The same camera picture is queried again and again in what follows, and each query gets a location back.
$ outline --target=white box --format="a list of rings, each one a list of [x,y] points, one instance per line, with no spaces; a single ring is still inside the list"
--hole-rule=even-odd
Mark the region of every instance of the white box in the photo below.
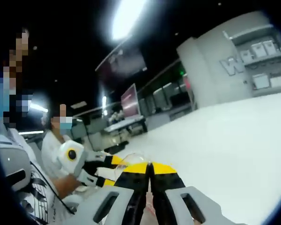
[[[272,40],[264,41],[263,46],[266,49],[266,52],[267,52],[268,55],[277,54],[277,50],[276,50],[275,45],[273,44]]]
[[[253,57],[250,50],[240,51],[239,54],[242,60],[244,61],[244,63],[252,62]]]
[[[251,48],[257,58],[267,56],[266,50],[261,42],[251,45]]]
[[[268,88],[270,86],[270,82],[266,74],[258,74],[253,76],[253,81],[255,83],[256,89]]]
[[[272,77],[270,81],[272,88],[281,87],[281,76]]]

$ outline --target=display screen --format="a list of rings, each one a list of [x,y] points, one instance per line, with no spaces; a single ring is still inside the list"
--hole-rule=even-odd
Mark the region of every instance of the display screen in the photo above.
[[[121,104],[125,117],[141,114],[135,84],[121,96]]]
[[[144,58],[130,39],[118,46],[96,69],[99,79],[114,88],[125,79],[146,70]]]

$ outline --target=shelf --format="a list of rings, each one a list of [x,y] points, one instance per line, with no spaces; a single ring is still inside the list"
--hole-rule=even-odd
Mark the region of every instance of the shelf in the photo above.
[[[273,59],[280,58],[280,57],[281,57],[281,52],[276,53],[274,55],[267,55],[264,57],[259,57],[259,58],[253,59],[251,62],[244,63],[244,66],[247,67],[252,64],[256,64],[256,63],[264,62],[264,61],[268,61],[268,60],[273,60]]]
[[[267,35],[271,35],[274,31],[274,26],[271,24],[255,27],[252,29],[244,30],[236,35],[233,35],[230,38],[230,40],[235,45],[240,45],[242,43],[245,43],[247,41],[251,41],[252,39],[257,39],[260,37],[264,37]]]
[[[281,87],[275,87],[275,88],[262,88],[258,90],[253,90],[253,97],[259,97],[264,95],[272,95],[277,94],[281,92]]]

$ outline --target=white shirt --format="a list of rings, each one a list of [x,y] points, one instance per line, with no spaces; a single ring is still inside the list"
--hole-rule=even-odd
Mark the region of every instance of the white shirt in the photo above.
[[[40,225],[59,224],[69,218],[71,214],[51,190],[52,188],[57,193],[55,186],[38,165],[32,148],[16,129],[9,129],[9,132],[10,135],[7,138],[12,143],[22,146],[27,152],[30,161],[37,168],[33,165],[31,166],[30,184],[17,192],[21,206]]]
[[[71,140],[68,135],[63,135],[63,138],[65,141]],[[62,144],[55,137],[52,131],[48,130],[43,139],[41,154],[45,172],[50,178],[62,178],[66,174],[53,163],[52,159],[61,145]]]

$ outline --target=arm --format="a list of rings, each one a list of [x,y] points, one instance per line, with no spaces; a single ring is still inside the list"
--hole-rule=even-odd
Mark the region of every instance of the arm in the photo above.
[[[71,174],[63,178],[51,180],[61,199],[67,197],[69,194],[75,191],[76,188],[81,186],[81,183]]]

